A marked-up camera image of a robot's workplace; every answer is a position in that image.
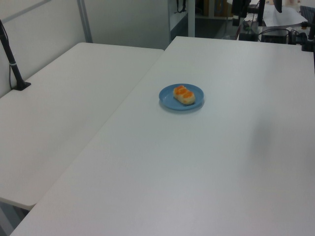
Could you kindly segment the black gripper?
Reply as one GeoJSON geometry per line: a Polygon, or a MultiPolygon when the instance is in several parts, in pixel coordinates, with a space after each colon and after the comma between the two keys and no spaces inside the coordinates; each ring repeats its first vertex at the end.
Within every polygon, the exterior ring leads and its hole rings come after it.
{"type": "Polygon", "coordinates": [[[232,25],[239,26],[240,17],[245,18],[248,13],[248,6],[251,0],[233,0],[231,13],[233,14],[232,25]]]}

